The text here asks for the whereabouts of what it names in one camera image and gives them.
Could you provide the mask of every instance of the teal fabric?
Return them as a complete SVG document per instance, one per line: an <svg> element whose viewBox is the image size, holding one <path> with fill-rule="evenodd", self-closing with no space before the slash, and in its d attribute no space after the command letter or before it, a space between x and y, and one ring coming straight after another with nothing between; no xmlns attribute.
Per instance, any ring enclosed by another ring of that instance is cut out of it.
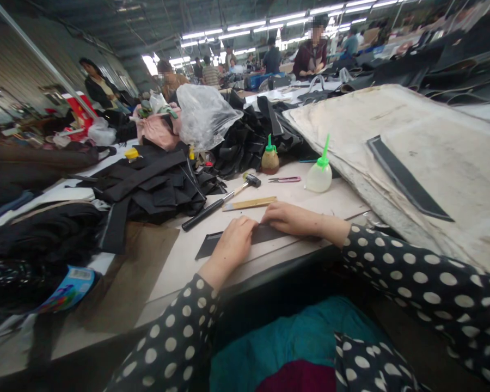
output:
<svg viewBox="0 0 490 392"><path fill-rule="evenodd" d="M347 298L330 297L295 316L281 317L252 331L218 352L211 362L211 391L254 391L283 365L299 359L334 367L334 332L370 343L388 343L379 328Z"/></svg>

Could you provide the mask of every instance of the worn white mat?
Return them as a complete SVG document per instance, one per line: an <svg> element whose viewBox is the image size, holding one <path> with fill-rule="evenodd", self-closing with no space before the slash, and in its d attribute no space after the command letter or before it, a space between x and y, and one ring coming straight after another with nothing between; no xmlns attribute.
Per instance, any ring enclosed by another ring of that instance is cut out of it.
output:
<svg viewBox="0 0 490 392"><path fill-rule="evenodd" d="M412 243L490 271L490 122L397 85L368 88L284 112L367 203ZM381 169L366 141L387 147L455 220L420 213Z"/></svg>

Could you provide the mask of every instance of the squeeze bottle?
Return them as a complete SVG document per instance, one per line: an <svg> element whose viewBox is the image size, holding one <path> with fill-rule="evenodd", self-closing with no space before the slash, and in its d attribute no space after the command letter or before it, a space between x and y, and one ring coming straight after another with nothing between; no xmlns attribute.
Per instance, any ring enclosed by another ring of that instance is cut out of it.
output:
<svg viewBox="0 0 490 392"><path fill-rule="evenodd" d="M261 171L265 174L276 174L279 170L279 158L276 146L271 144L271 135L268 136L268 146L261 157Z"/></svg>
<svg viewBox="0 0 490 392"><path fill-rule="evenodd" d="M310 168L309 174L307 174L306 188L310 191L324 192L332 183L332 170L328 164L327 158L329 140L330 133L327 135L327 142L325 143L323 156L317 160L317 162Z"/></svg>

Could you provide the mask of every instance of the scissors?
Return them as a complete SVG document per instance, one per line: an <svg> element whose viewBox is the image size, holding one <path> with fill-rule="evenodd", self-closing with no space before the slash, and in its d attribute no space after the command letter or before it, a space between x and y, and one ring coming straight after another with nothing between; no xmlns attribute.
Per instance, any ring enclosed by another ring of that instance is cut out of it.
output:
<svg viewBox="0 0 490 392"><path fill-rule="evenodd" d="M268 179L268 182L300 182L301 177L280 177Z"/></svg>

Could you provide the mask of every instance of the wall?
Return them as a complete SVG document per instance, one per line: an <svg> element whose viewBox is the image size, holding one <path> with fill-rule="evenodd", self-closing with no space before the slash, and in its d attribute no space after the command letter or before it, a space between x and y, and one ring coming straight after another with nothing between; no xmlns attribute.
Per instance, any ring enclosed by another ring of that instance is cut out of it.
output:
<svg viewBox="0 0 490 392"><path fill-rule="evenodd" d="M86 93L84 80L87 74L78 60L80 57L87 57L94 61L120 90L127 90L132 95L138 93L131 77L114 55L83 39L75 38L58 22L43 17L32 18L15 14L12 17L60 73L67 77L75 90ZM0 19L0 88L22 102L28 102L38 112L44 113L45 108L54 108L55 105L38 89L52 84L58 84L58 81L20 37ZM5 94L3 100L14 102L9 94ZM0 120L3 119L8 121L10 117L4 117L0 111Z"/></svg>

